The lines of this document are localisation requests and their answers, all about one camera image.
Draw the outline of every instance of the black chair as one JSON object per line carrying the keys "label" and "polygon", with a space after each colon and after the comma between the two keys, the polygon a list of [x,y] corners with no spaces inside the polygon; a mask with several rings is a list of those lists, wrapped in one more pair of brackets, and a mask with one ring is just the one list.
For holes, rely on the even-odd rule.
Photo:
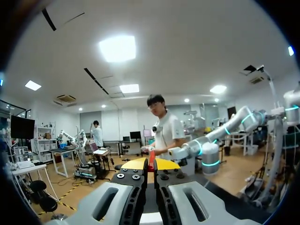
{"label": "black chair", "polygon": [[30,184],[30,188],[33,191],[32,198],[35,203],[38,203],[43,211],[52,212],[51,219],[64,220],[67,218],[64,214],[55,215],[54,211],[57,209],[57,202],[51,198],[44,190],[47,185],[42,180],[35,180]]}
{"label": "black chair", "polygon": [[35,204],[39,204],[42,198],[48,196],[48,194],[44,191],[47,188],[47,185],[41,180],[33,181],[29,187],[33,191],[31,198]]}
{"label": "black chair", "polygon": [[58,205],[57,202],[49,196],[42,198],[39,205],[46,213],[51,212],[53,214],[51,219],[64,220],[67,218],[67,216],[65,216],[64,214],[54,214],[54,211],[57,209]]}

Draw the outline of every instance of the ceiling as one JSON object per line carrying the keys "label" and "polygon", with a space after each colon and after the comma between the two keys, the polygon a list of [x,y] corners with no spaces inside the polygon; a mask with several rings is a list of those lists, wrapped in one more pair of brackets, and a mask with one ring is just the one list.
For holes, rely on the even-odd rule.
{"label": "ceiling", "polygon": [[[289,44],[274,22],[251,0],[64,0],[47,8],[56,30],[38,14],[19,40],[7,71],[4,92],[21,101],[51,104],[71,95],[83,112],[146,107],[149,94],[162,94],[168,105],[225,102],[255,89],[255,75],[239,72],[265,65],[273,77],[297,69]],[[120,34],[135,36],[136,59],[104,61],[99,42]],[[87,68],[109,95],[84,71]],[[32,91],[32,80],[42,87]],[[140,86],[120,94],[119,85]],[[217,84],[225,94],[212,95]]]}

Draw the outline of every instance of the box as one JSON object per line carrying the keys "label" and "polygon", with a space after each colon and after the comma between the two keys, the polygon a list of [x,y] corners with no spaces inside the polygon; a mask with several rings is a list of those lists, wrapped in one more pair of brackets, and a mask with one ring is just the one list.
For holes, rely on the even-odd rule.
{"label": "box", "polygon": [[50,144],[44,144],[44,150],[49,150],[50,149]]}
{"label": "box", "polygon": [[50,144],[50,149],[55,149],[56,148],[56,144],[55,143],[51,143]]}
{"label": "box", "polygon": [[41,154],[40,160],[41,160],[42,162],[47,161],[47,155]]}
{"label": "box", "polygon": [[46,154],[46,159],[47,160],[51,160],[51,154],[49,153],[49,154]]}
{"label": "box", "polygon": [[40,151],[41,151],[41,150],[44,150],[44,145],[43,145],[43,144],[39,144],[39,145],[38,145],[38,148],[39,148]]}
{"label": "box", "polygon": [[45,133],[44,137],[45,137],[45,139],[50,140],[51,139],[51,134],[50,133]]}
{"label": "box", "polygon": [[254,144],[252,147],[247,147],[247,153],[250,156],[253,156],[258,150],[258,145]]}

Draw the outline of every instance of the monitor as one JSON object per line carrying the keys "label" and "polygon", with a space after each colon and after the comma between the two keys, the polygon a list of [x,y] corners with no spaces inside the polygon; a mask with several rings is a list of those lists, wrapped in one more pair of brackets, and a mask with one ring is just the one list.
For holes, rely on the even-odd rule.
{"label": "monitor", "polygon": [[98,150],[98,146],[96,145],[96,142],[90,143],[90,149],[92,149],[92,151]]}
{"label": "monitor", "polygon": [[34,120],[11,116],[10,129],[12,138],[33,139]]}
{"label": "monitor", "polygon": [[135,132],[130,132],[130,138],[131,139],[141,139],[141,132],[140,131],[135,131]]}
{"label": "monitor", "polygon": [[130,137],[129,137],[129,136],[123,137],[123,141],[124,141],[124,142],[129,142],[129,141],[130,141]]}

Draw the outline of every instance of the person in white coat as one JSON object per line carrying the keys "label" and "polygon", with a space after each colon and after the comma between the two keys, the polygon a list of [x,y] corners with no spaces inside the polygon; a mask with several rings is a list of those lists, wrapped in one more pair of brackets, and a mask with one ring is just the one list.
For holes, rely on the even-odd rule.
{"label": "person in white coat", "polygon": [[148,108],[153,115],[158,117],[154,127],[155,142],[149,146],[142,148],[144,151],[154,147],[155,155],[158,158],[170,160],[168,149],[181,147],[186,142],[183,127],[179,119],[167,111],[165,107],[165,99],[161,95],[150,95],[147,99]]}
{"label": "person in white coat", "polygon": [[90,134],[94,136],[94,142],[98,146],[98,148],[103,147],[103,136],[102,136],[102,129],[99,126],[99,122],[95,120],[90,125]]}

